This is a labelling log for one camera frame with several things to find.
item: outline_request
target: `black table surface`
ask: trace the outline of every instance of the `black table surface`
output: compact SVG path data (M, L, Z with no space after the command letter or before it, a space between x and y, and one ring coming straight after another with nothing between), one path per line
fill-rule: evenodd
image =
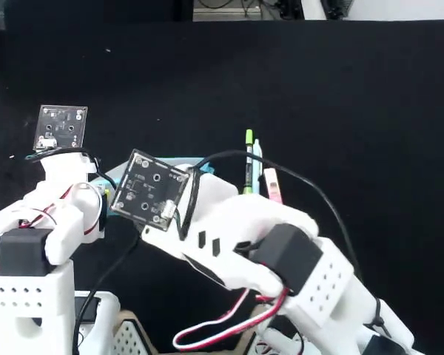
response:
M243 149L245 128L253 128L265 156L317 182L337 205L367 287L413 331L417 347L444 354L444 21L0 34L0 209L42 178L22 158L45 103L90 108L84 145L105 169L133 148L154 156ZM243 183L243 159L215 167ZM285 202L345 251L320 198L290 177L280 184ZM81 247L76 286L89 288L132 233L116 218L105 240ZM160 351L237 296L146 245L104 288L138 315Z

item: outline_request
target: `circuit board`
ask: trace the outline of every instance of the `circuit board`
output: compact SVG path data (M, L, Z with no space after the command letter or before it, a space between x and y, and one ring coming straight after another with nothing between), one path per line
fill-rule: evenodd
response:
M188 173L135 149L110 209L166 231L188 180Z
M86 116L85 106L42 105L33 149L81 147Z

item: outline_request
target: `marker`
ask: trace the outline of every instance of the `marker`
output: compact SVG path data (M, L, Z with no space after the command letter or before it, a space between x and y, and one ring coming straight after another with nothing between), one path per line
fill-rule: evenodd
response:
M260 141L255 139L255 144L253 144L253 154L258 157L263 157L263 152L261 151ZM260 178L263 171L263 164L261 161L255 160L253 161L253 172L252 172L252 185L253 185L253 193L260 194L260 182L258 179Z
M253 153L253 131L251 129L248 129L245 132L245 145L246 145L246 152ZM252 170L253 170L253 160L250 157L246 157L245 186L243 187L244 194L252 193Z
M278 177L276 170L273 168L265 169L263 171L265 175L266 190L268 191L268 198L272 201L283 204L283 198L281 198L280 184L278 183Z

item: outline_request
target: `pink marker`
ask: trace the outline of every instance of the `pink marker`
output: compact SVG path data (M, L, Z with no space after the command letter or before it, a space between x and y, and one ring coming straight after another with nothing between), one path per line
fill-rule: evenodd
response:
M278 176L276 175L276 169L264 169L263 174L265 175L268 198L270 200L283 204L283 199L281 198L280 184L278 183Z

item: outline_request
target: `wall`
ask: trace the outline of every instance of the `wall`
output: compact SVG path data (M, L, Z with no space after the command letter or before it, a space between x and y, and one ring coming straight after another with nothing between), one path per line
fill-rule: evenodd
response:
M349 20L444 19L444 0L354 0Z

